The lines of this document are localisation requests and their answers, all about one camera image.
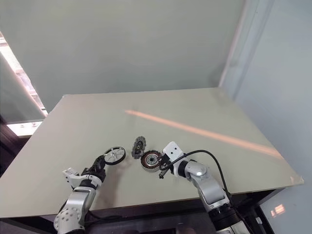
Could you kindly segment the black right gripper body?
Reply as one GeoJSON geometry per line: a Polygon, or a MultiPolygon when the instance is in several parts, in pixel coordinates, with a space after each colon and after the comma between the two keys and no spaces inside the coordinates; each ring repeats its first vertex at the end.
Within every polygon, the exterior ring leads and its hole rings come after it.
{"type": "Polygon", "coordinates": [[[161,157],[160,166],[159,166],[160,173],[158,175],[160,179],[163,179],[168,171],[170,171],[170,173],[174,175],[175,171],[174,171],[173,161],[175,159],[176,159],[176,156],[173,152],[165,153],[161,157]]]}

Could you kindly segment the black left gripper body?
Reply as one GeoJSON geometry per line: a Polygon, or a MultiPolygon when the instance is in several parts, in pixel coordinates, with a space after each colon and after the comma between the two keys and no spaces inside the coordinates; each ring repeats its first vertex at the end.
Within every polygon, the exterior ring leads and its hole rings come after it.
{"type": "Polygon", "coordinates": [[[99,188],[106,177],[105,169],[98,170],[95,167],[85,168],[81,174],[83,180],[81,186],[90,188],[99,188]]]}

